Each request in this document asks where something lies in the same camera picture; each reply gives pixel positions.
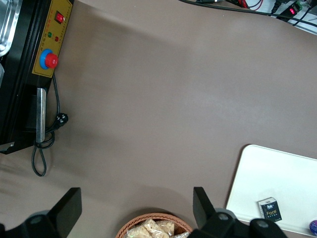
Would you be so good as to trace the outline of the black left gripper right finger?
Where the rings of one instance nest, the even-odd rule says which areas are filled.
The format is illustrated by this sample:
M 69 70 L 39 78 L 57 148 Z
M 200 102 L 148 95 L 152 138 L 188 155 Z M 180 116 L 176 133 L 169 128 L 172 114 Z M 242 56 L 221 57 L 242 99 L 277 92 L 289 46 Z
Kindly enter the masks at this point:
M 197 223 L 190 238 L 285 238 L 279 226 L 265 219 L 253 219 L 248 225 L 233 212 L 215 209 L 203 187 L 193 188 L 193 214 Z

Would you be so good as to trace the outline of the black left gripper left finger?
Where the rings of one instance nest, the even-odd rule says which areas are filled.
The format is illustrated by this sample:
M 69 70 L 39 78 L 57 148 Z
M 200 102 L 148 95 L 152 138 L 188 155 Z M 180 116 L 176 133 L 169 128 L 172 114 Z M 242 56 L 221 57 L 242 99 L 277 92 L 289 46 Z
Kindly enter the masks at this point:
M 81 188 L 72 187 L 47 213 L 37 213 L 19 226 L 6 230 L 0 225 L 2 238 L 66 238 L 82 214 Z

